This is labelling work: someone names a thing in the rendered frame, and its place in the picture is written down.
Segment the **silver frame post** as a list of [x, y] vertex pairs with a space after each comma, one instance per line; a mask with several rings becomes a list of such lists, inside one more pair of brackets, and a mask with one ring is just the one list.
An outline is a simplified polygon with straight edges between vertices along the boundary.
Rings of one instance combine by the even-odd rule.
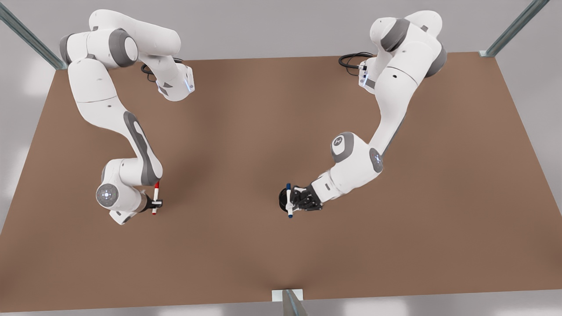
[[283, 316], [309, 316], [303, 306], [303, 289], [271, 291], [273, 302], [282, 302]]
[[63, 62], [44, 42], [42, 42], [33, 32], [31, 32], [14, 14], [0, 2], [0, 20], [18, 35], [30, 48], [32, 48], [41, 58], [56, 70], [67, 69], [66, 62]]
[[550, 0], [532, 0], [528, 6], [518, 15], [518, 17], [500, 34], [500, 36], [486, 50], [480, 50], [479, 56], [491, 58], [506, 47], [514, 37], [548, 4]]

